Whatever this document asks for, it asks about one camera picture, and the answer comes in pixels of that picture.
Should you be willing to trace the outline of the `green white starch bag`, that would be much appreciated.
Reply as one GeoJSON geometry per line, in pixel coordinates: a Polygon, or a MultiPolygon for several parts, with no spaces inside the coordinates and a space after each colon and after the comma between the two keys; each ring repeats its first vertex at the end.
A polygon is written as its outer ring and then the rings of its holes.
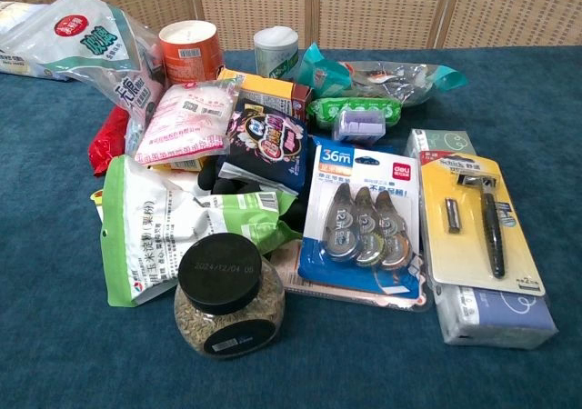
{"type": "Polygon", "coordinates": [[[133,158],[114,158],[102,190],[101,251],[111,306],[136,307],[177,283],[187,249],[211,234],[240,234],[261,254],[300,238],[281,191],[197,196],[133,158]]]}

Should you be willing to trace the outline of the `blue tablecloth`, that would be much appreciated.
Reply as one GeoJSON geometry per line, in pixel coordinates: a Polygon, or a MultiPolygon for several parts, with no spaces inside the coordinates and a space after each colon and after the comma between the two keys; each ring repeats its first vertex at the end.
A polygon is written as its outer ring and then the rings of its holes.
{"type": "Polygon", "coordinates": [[[274,342],[220,361],[174,296],[106,301],[86,150],[111,102],[0,74],[0,409],[582,409],[582,46],[329,50],[467,78],[388,134],[464,130],[503,172],[558,332],[533,351],[444,344],[436,312],[290,295],[274,342]]]}

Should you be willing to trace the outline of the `yellow green packet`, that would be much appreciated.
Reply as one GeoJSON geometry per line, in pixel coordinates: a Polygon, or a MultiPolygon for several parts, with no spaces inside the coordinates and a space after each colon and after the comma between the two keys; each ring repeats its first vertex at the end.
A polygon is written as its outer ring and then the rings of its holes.
{"type": "MultiPolygon", "coordinates": [[[[105,175],[110,161],[113,158],[109,158],[103,161],[91,161],[94,167],[94,173],[96,176],[105,175]]],[[[197,177],[202,170],[203,162],[199,159],[192,161],[178,162],[174,164],[160,164],[160,165],[149,165],[148,169],[153,169],[159,175],[169,180],[175,185],[178,185],[182,189],[191,192],[196,196],[210,195],[210,191],[202,190],[197,181],[197,177]]],[[[94,202],[96,208],[101,210],[102,206],[102,190],[95,191],[91,194],[90,199],[94,202]]]]}

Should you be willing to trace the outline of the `green white round canister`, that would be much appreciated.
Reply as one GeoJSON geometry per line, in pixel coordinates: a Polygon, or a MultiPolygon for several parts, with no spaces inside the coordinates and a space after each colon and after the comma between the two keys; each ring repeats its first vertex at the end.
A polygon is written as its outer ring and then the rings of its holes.
{"type": "Polygon", "coordinates": [[[267,78],[292,81],[298,69],[298,33],[276,25],[254,34],[256,72],[267,78]]]}

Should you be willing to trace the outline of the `teal clear snack bag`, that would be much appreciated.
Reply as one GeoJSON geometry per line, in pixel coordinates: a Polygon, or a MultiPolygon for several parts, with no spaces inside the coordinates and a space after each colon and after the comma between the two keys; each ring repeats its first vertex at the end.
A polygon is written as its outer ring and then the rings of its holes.
{"type": "Polygon", "coordinates": [[[315,98],[385,97],[407,107],[421,105],[438,92],[463,87],[467,79],[445,65],[334,61],[311,44],[303,55],[297,82],[310,87],[315,98]]]}

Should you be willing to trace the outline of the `black purple pad pack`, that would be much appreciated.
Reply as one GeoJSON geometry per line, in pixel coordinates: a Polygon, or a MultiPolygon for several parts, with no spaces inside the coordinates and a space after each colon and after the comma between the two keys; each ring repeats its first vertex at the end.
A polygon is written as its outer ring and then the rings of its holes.
{"type": "Polygon", "coordinates": [[[301,193],[308,137],[301,120],[240,99],[226,135],[229,153],[219,162],[220,178],[256,182],[292,195],[301,193]]]}

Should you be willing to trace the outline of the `yellow razor blister pack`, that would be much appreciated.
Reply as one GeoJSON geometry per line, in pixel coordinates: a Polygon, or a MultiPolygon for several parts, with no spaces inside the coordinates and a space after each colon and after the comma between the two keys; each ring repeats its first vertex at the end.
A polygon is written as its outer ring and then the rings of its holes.
{"type": "Polygon", "coordinates": [[[432,282],[545,295],[498,163],[441,150],[421,152],[419,163],[432,282]]]}

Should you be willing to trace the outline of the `yellow and brown carton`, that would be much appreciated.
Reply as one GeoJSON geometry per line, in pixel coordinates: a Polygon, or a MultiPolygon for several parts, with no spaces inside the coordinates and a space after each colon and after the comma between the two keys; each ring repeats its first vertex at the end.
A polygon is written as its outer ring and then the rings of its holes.
{"type": "Polygon", "coordinates": [[[225,67],[220,70],[217,79],[231,78],[240,83],[239,98],[272,107],[303,122],[307,121],[306,107],[313,97],[310,87],[225,67]]]}

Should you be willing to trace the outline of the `clear bag with green label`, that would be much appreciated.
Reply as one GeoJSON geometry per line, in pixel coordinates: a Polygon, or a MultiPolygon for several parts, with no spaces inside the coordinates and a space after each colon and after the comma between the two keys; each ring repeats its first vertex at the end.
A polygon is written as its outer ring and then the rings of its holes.
{"type": "Polygon", "coordinates": [[[157,34],[102,0],[56,0],[22,40],[44,69],[91,85],[129,113],[125,151],[134,155],[166,88],[157,34]]]}

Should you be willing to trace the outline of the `pale green tissue pack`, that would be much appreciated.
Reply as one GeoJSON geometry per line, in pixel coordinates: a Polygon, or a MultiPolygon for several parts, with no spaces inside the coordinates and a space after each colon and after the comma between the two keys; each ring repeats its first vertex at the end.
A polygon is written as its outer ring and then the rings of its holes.
{"type": "Polygon", "coordinates": [[[424,151],[459,152],[475,155],[465,131],[412,129],[406,142],[404,156],[418,159],[424,151]]]}

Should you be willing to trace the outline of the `blue correction tape pack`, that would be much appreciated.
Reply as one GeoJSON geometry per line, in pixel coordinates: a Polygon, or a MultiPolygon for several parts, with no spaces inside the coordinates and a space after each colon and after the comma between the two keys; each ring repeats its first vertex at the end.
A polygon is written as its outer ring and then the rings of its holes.
{"type": "Polygon", "coordinates": [[[299,276],[422,304],[419,227],[416,159],[316,143],[299,276]]]}

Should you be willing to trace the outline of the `orange canister with white lid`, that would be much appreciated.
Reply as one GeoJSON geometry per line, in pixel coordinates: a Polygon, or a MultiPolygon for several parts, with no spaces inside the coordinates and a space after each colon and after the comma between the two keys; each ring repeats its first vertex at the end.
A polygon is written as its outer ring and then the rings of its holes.
{"type": "Polygon", "coordinates": [[[225,65],[217,28],[202,20],[186,20],[162,28],[166,76],[172,85],[217,79],[225,65]]]}

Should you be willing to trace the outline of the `green wrapped pack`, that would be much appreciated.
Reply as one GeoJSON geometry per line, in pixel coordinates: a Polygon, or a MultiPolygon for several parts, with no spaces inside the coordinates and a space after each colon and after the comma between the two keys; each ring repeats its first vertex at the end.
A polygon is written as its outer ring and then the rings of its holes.
{"type": "Polygon", "coordinates": [[[402,105],[392,98],[371,97],[328,97],[312,101],[306,108],[308,115],[316,120],[316,125],[323,130],[330,130],[344,111],[379,111],[391,127],[401,118],[402,105]]]}

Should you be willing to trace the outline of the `black gloves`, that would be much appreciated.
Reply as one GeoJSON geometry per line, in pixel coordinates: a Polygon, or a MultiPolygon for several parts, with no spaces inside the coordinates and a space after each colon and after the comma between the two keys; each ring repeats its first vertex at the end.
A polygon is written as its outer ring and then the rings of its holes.
{"type": "MultiPolygon", "coordinates": [[[[244,182],[236,179],[220,178],[218,167],[222,165],[220,156],[208,156],[202,161],[202,169],[198,173],[198,187],[209,191],[211,195],[240,195],[262,191],[257,182],[244,182]]],[[[306,222],[306,205],[294,198],[291,205],[283,211],[282,220],[294,231],[302,234],[306,222]]]]}

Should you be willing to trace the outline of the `small clear purple box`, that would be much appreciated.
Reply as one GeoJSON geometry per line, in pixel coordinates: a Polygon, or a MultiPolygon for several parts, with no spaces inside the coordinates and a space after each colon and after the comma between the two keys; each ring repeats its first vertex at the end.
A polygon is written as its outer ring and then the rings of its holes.
{"type": "Polygon", "coordinates": [[[334,122],[332,139],[341,143],[373,145],[386,134],[386,120],[379,110],[344,107],[334,122]]]}

